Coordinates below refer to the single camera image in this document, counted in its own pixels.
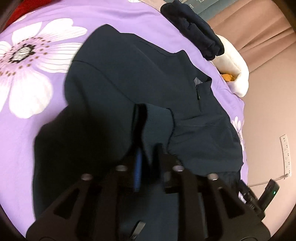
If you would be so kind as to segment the purple floral bed sheet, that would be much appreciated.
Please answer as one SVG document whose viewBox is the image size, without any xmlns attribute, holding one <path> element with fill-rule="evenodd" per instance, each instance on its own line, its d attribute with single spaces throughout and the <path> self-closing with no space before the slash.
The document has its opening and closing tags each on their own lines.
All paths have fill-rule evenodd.
<svg viewBox="0 0 296 241">
<path fill-rule="evenodd" d="M 63 85 L 78 48 L 109 24 L 175 53 L 184 50 L 212 78 L 212 90 L 238 134 L 244 102 L 216 67 L 164 16 L 139 1 L 56 1 L 27 13 L 1 33 L 1 206 L 24 235 L 33 211 L 33 142 L 66 106 Z"/>
</svg>

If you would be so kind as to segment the folded dark navy garment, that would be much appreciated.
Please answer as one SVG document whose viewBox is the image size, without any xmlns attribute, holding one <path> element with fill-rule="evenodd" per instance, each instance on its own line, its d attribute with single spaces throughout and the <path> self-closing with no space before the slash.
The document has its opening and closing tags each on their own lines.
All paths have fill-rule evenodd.
<svg viewBox="0 0 296 241">
<path fill-rule="evenodd" d="M 161 14 L 172 23 L 184 37 L 191 41 L 208 60 L 224 54 L 224 45 L 210 25 L 197 15 L 188 5 L 180 1 L 164 4 Z"/>
</svg>

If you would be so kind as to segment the white wall power strip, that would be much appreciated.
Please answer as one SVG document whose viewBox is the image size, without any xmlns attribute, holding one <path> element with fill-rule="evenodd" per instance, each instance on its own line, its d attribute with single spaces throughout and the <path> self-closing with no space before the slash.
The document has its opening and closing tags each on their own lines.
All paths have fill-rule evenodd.
<svg viewBox="0 0 296 241">
<path fill-rule="evenodd" d="M 292 163 L 287 135 L 283 135 L 280 137 L 280 143 L 284 163 L 284 176 L 285 178 L 288 178 L 292 175 Z"/>
</svg>

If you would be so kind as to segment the white plush goose toy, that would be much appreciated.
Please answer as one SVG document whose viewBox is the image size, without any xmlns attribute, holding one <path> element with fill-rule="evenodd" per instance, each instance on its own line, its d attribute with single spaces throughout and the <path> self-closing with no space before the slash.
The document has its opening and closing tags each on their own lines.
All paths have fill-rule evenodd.
<svg viewBox="0 0 296 241">
<path fill-rule="evenodd" d="M 224 54 L 216 56 L 212 64 L 222 75 L 231 75 L 233 80 L 226 81 L 231 92 L 242 98 L 249 88 L 249 69 L 236 48 L 223 36 L 217 35 L 224 45 Z"/>
</svg>

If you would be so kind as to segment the taupe grey blanket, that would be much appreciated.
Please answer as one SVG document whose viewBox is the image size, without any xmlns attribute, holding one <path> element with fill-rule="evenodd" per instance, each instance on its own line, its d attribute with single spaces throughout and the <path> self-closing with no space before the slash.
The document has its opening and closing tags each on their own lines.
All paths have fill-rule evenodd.
<svg viewBox="0 0 296 241">
<path fill-rule="evenodd" d="M 163 0 L 140 0 L 142 3 L 145 3 L 152 8 L 156 9 L 157 11 L 160 11 L 161 7 L 166 4 Z"/>
</svg>

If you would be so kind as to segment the dark navy zip sweater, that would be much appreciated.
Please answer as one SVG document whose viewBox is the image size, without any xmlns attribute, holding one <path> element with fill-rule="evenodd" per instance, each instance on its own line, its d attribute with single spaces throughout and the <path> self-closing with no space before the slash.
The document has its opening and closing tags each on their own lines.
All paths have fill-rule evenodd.
<svg viewBox="0 0 296 241">
<path fill-rule="evenodd" d="M 121 201 L 118 240 L 178 240 L 178 195 L 164 190 L 161 155 L 193 174 L 216 173 L 236 190 L 238 134 L 184 51 L 169 53 L 104 25 L 67 73 L 67 106 L 35 138 L 37 219 L 81 176 L 97 178 L 142 152 L 139 189 Z"/>
</svg>

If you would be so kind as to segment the pink pleated curtain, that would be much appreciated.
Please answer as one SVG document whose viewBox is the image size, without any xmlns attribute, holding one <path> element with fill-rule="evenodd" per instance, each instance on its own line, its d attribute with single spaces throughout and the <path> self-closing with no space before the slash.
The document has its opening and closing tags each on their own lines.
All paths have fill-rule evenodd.
<svg viewBox="0 0 296 241">
<path fill-rule="evenodd" d="M 232 43 L 250 72 L 295 43 L 295 31 L 274 1 L 236 1 L 208 23 Z"/>
</svg>

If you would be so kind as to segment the grey lettered curtain band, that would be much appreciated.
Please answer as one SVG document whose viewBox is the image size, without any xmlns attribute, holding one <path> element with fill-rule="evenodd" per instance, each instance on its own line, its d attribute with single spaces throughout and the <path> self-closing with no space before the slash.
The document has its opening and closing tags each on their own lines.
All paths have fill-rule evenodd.
<svg viewBox="0 0 296 241">
<path fill-rule="evenodd" d="M 197 15 L 207 21 L 237 0 L 179 0 L 179 2 L 188 5 Z"/>
</svg>

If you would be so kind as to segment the red puffer jacket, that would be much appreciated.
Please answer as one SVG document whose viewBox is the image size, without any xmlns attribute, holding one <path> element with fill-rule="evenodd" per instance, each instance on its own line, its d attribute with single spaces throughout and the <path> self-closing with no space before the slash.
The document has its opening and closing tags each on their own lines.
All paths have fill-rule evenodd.
<svg viewBox="0 0 296 241">
<path fill-rule="evenodd" d="M 51 1 L 1 1 L 1 31 L 14 23 L 20 17 L 36 10 Z"/>
</svg>

